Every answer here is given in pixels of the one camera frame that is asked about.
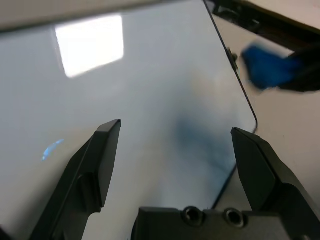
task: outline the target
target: blue cloth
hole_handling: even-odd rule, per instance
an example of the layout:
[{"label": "blue cloth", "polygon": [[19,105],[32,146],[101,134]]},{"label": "blue cloth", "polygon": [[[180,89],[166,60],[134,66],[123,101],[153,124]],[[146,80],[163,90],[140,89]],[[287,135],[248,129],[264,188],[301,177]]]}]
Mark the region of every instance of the blue cloth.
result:
[{"label": "blue cloth", "polygon": [[298,60],[282,58],[257,45],[244,50],[242,57],[251,82],[261,90],[292,81],[297,70],[303,67]]}]

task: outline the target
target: white surface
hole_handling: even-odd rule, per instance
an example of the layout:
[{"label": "white surface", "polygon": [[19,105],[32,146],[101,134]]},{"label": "white surface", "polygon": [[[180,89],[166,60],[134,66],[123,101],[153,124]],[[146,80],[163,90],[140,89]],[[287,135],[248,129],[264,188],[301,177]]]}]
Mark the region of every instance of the white surface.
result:
[{"label": "white surface", "polygon": [[101,124],[122,120],[105,207],[83,239],[128,238],[141,206],[210,208],[235,164],[231,128],[255,128],[203,2],[121,17],[123,58],[73,78],[55,26],[0,39],[0,223],[17,239]]},{"label": "white surface", "polygon": [[[235,54],[240,55],[255,42],[283,56],[292,53],[221,18],[215,16],[214,20],[226,46]],[[248,80],[241,57],[237,65],[239,77],[258,119],[256,134],[270,143],[279,158],[293,171],[320,207],[320,91],[298,93],[275,88],[261,92]],[[219,210],[226,207],[250,209],[238,174],[233,176],[218,206]]]},{"label": "white surface", "polygon": [[320,30],[320,0],[243,0]]}]

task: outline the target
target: blue sponge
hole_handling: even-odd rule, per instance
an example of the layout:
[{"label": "blue sponge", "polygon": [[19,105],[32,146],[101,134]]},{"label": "blue sponge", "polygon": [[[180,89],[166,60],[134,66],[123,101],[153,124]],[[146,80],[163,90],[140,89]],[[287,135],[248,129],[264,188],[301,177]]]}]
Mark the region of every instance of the blue sponge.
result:
[{"label": "blue sponge", "polygon": [[261,90],[290,82],[303,67],[296,59],[282,58],[257,45],[244,50],[242,57],[251,82]]}]

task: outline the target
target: screw hole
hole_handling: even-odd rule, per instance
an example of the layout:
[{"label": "screw hole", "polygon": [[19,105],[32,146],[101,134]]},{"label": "screw hole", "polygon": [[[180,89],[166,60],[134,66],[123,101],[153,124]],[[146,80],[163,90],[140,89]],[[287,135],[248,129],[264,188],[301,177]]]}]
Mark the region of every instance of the screw hole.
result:
[{"label": "screw hole", "polygon": [[184,222],[192,227],[200,227],[204,220],[204,213],[194,206],[186,207],[181,216]]},{"label": "screw hole", "polygon": [[186,219],[188,219],[191,222],[196,222],[200,218],[200,214],[195,209],[187,209],[185,211],[185,216],[186,216]]},{"label": "screw hole", "polygon": [[227,209],[225,211],[226,220],[229,222],[230,225],[242,228],[244,226],[244,217],[241,212],[235,209]]}]

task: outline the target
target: blue object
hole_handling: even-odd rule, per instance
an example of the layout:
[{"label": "blue object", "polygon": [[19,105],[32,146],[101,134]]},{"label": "blue object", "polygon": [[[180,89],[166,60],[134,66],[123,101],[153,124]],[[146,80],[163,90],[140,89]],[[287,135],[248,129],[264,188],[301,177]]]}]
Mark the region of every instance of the blue object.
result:
[{"label": "blue object", "polygon": [[251,82],[261,90],[292,81],[297,70],[303,67],[296,59],[282,58],[257,45],[244,50],[242,57]]}]

